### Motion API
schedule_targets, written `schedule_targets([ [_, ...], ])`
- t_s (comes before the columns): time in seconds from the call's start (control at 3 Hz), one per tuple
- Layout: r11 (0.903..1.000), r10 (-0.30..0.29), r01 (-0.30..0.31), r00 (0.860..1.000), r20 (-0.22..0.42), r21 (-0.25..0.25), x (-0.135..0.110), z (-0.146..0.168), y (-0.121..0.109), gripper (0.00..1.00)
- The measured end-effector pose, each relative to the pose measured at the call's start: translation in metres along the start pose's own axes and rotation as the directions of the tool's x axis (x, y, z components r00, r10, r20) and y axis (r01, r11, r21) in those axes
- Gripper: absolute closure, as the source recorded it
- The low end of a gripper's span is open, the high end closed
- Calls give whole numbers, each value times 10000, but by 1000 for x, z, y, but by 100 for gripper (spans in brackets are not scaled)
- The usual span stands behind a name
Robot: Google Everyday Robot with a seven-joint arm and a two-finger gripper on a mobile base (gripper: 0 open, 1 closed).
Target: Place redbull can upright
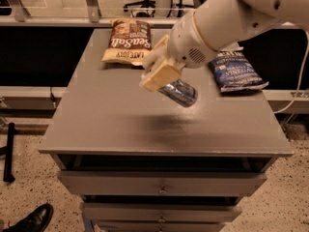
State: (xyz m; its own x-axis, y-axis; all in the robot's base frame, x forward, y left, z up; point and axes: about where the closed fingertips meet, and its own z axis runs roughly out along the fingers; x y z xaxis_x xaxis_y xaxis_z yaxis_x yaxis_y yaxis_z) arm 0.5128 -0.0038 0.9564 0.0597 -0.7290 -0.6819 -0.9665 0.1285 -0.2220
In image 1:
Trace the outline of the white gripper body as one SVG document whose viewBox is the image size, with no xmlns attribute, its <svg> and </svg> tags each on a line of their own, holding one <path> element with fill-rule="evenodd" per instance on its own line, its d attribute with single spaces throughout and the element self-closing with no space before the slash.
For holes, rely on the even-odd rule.
<svg viewBox="0 0 309 232">
<path fill-rule="evenodd" d="M 190 69 L 206 65 L 218 52 L 211 42 L 210 21 L 206 11 L 190 11 L 180 18 L 169 33 L 169 55 Z"/>
</svg>

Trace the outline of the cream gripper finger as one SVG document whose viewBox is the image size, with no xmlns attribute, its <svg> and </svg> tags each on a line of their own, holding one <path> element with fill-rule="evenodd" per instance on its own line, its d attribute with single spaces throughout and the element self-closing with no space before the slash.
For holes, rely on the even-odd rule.
<svg viewBox="0 0 309 232">
<path fill-rule="evenodd" d="M 148 53 L 148 55 L 143 59 L 142 66 L 145 71 L 148 71 L 152 68 L 155 62 L 167 52 L 167 44 L 169 41 L 169 36 L 163 36 L 153 49 Z"/>
<path fill-rule="evenodd" d="M 167 84 L 176 81 L 182 76 L 182 72 L 167 60 L 155 63 L 147 68 L 143 74 L 139 86 L 154 92 Z"/>
</svg>

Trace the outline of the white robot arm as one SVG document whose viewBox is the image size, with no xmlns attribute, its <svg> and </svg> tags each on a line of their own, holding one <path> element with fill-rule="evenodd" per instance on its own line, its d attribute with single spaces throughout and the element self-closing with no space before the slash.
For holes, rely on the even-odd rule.
<svg viewBox="0 0 309 232">
<path fill-rule="evenodd" d="M 183 15 L 144 58 L 140 86 L 156 91 L 240 41 L 290 22 L 307 30 L 309 0 L 207 0 Z"/>
</svg>

